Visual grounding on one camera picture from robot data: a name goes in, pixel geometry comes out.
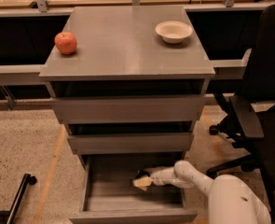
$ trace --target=floor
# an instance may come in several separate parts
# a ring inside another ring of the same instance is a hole
[[[218,105],[205,106],[195,127],[195,138],[187,159],[201,172],[245,151],[233,149],[222,135],[209,136],[208,127],[222,119]],[[38,182],[24,194],[14,223],[66,224],[79,211],[84,170],[66,140],[65,129],[58,123],[47,103],[18,103],[8,110],[0,103],[0,210],[9,210],[25,173]],[[266,204],[258,171],[230,174],[245,181]],[[207,199],[196,188],[186,190],[187,208],[199,214],[193,223],[208,223]]]

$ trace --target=bowl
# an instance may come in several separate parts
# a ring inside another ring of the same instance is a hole
[[[191,36],[193,28],[180,21],[165,21],[157,25],[156,33],[167,43],[177,44]]]

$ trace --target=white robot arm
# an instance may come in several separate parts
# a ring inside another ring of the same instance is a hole
[[[236,176],[220,175],[213,180],[188,161],[178,161],[173,167],[145,171],[149,176],[134,180],[135,187],[146,190],[145,186],[151,184],[171,184],[178,188],[195,185],[208,198],[210,224],[270,224],[268,209]]]

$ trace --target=drawer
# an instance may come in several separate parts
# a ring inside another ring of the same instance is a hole
[[[191,122],[71,124],[74,152],[84,154],[188,151]]]
[[[53,98],[57,119],[67,123],[115,123],[199,119],[202,95]]]
[[[86,178],[80,211],[70,217],[75,223],[173,224],[191,222],[196,210],[185,208],[185,195],[173,186],[149,187],[147,192],[132,185],[138,170],[172,166],[179,153],[105,154],[83,156]]]
[[[104,97],[202,93],[204,79],[51,81],[55,97]]]

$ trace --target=red apple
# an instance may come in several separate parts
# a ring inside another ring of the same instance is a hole
[[[57,49],[64,55],[72,54],[76,51],[77,40],[70,32],[58,33],[54,38]]]

